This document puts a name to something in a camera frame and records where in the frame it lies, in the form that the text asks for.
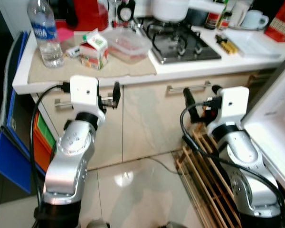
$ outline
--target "kitchen counter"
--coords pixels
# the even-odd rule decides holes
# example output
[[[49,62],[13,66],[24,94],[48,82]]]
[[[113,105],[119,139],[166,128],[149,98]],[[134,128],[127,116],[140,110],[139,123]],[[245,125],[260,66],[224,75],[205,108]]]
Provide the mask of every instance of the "kitchen counter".
[[[275,47],[282,54],[280,58],[243,58],[239,54],[228,55],[216,43],[215,35],[220,33],[220,31],[208,30],[195,26],[193,26],[192,29],[200,31],[200,37],[218,54],[220,54],[222,58],[219,60],[204,60],[162,65],[157,61],[152,51],[149,51],[149,58],[155,66],[157,75],[99,78],[100,86],[112,86],[115,81],[119,81],[121,85],[130,85],[270,69],[278,67],[285,59],[285,43],[275,42]],[[271,39],[262,32],[256,33],[262,36],[264,40],[271,41]],[[12,84],[17,94],[41,93],[50,86],[58,83],[28,83],[30,64],[36,47],[37,43],[35,36],[31,33]]]

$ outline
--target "tiled floor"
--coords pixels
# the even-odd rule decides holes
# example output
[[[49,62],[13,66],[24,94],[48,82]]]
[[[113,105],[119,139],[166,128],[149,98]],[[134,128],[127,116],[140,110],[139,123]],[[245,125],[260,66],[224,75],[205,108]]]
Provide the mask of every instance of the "tiled floor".
[[[155,158],[175,170],[170,153]],[[1,204],[0,228],[31,227],[36,204],[35,197]],[[179,176],[150,159],[89,172],[81,227],[98,218],[112,228],[157,228],[170,220],[188,228],[202,227]]]

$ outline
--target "white pot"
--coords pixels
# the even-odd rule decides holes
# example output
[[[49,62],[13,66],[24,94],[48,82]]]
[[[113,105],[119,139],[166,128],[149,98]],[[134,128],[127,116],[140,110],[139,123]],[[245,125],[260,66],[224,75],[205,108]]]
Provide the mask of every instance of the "white pot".
[[[184,20],[189,8],[221,14],[225,5],[207,0],[152,0],[153,16],[164,22]]]

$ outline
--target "beige placemat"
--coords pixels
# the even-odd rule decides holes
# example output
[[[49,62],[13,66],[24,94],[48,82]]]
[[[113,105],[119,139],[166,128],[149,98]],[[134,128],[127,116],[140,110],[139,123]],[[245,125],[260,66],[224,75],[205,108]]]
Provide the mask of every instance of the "beige placemat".
[[[134,65],[129,65],[109,55],[109,62],[101,70],[94,70],[82,65],[79,58],[65,57],[64,61],[63,67],[57,69],[46,68],[42,62],[40,51],[36,49],[29,69],[28,82],[67,81],[72,75],[102,78],[156,74],[155,67],[148,57]]]

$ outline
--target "plastic food container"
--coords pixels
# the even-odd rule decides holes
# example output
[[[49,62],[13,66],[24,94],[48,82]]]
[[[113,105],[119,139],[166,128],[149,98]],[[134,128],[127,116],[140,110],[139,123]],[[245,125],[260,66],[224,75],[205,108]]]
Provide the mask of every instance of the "plastic food container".
[[[109,53],[128,64],[135,64],[147,57],[152,42],[128,28],[116,28],[102,34],[108,41]]]

